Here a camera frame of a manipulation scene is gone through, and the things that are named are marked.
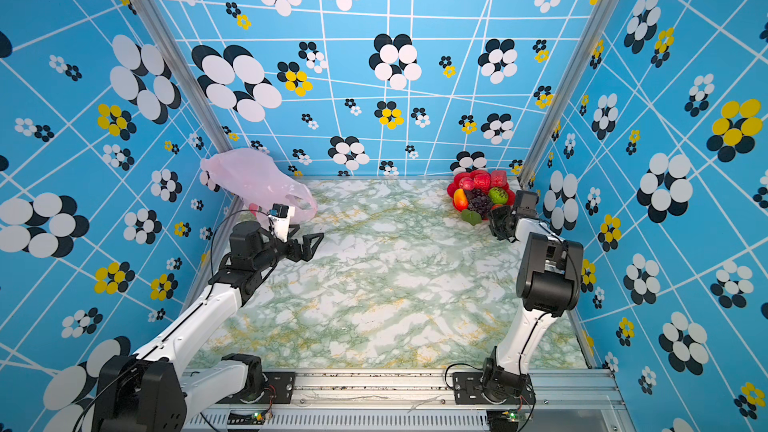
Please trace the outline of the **yellow red mango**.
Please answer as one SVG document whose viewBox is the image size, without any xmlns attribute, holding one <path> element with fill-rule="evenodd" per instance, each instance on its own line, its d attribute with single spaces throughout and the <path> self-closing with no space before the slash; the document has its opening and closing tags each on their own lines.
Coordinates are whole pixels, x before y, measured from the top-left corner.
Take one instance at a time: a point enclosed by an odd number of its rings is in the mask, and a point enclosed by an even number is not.
<svg viewBox="0 0 768 432">
<path fill-rule="evenodd" d="M 458 188 L 455 190 L 452 201 L 453 201 L 454 208 L 459 212 L 462 212 L 469 207 L 469 200 L 467 198 L 465 190 L 462 188 Z"/>
</svg>

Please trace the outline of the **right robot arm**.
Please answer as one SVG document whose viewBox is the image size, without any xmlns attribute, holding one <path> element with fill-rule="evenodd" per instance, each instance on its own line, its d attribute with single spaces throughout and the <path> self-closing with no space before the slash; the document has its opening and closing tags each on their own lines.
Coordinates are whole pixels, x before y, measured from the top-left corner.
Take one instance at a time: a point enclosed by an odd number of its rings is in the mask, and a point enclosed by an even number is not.
<svg viewBox="0 0 768 432">
<path fill-rule="evenodd" d="M 573 310 L 581 293 L 583 245 L 566 240 L 509 205 L 491 210 L 492 235 L 523 247 L 516 279 L 522 305 L 506 336 L 486 359 L 482 389 L 492 403 L 532 392 L 531 359 L 547 329 Z"/>
</svg>

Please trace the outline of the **red flower-shaped plate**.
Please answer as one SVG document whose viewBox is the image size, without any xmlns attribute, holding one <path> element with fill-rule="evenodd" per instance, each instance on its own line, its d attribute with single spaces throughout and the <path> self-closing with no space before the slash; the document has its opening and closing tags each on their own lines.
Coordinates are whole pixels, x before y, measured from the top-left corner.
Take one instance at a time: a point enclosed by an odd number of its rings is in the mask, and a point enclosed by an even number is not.
<svg viewBox="0 0 768 432">
<path fill-rule="evenodd" d="M 447 186 L 446 193 L 455 210 L 476 213 L 482 220 L 488 220 L 494 209 L 513 205 L 516 199 L 504 170 L 461 172 Z"/>
</svg>

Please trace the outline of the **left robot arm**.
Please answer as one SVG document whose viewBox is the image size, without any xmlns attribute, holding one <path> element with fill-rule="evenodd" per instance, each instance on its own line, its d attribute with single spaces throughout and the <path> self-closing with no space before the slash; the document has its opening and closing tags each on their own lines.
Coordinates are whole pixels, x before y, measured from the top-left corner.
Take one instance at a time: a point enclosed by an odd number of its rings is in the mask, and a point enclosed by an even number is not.
<svg viewBox="0 0 768 432">
<path fill-rule="evenodd" d="M 180 431 L 188 418 L 233 395 L 260 395 L 260 358 L 230 354 L 193 377 L 183 374 L 213 333 L 255 295 L 283 260 L 310 261 L 322 233 L 295 236 L 298 226 L 270 217 L 236 224 L 230 250 L 194 303 L 153 340 L 101 368 L 93 402 L 76 422 L 93 431 Z"/>
</svg>

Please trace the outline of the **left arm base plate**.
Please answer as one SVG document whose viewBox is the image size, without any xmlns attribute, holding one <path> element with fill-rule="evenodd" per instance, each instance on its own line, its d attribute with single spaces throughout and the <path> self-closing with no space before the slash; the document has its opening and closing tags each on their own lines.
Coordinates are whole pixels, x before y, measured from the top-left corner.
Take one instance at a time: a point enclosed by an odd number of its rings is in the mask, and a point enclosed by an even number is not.
<svg viewBox="0 0 768 432">
<path fill-rule="evenodd" d="M 261 388 L 257 392 L 238 392 L 218 401 L 218 404 L 234 405 L 287 405 L 295 389 L 297 374 L 294 371 L 267 371 L 262 374 Z"/>
</svg>

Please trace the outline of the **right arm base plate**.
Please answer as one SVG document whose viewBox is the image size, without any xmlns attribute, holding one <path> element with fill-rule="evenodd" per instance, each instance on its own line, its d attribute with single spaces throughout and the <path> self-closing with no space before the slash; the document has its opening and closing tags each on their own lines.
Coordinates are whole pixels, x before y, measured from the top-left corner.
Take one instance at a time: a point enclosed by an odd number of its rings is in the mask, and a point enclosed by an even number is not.
<svg viewBox="0 0 768 432">
<path fill-rule="evenodd" d="M 535 405 L 536 394 L 529 375 L 506 372 L 486 377 L 482 372 L 455 372 L 449 384 L 457 405 Z"/>
</svg>

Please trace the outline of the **pink plastic bag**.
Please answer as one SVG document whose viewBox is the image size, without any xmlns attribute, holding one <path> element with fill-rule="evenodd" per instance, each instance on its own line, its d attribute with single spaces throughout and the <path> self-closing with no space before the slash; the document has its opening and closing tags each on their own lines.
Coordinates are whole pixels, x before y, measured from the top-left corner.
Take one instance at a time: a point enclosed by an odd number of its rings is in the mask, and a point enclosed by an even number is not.
<svg viewBox="0 0 768 432">
<path fill-rule="evenodd" d="M 268 210 L 273 204 L 295 208 L 291 223 L 311 220 L 317 203 L 309 188 L 279 170 L 270 155 L 255 149 L 237 148 L 201 160 L 201 170 L 216 184 L 239 196 L 253 209 Z"/>
</svg>

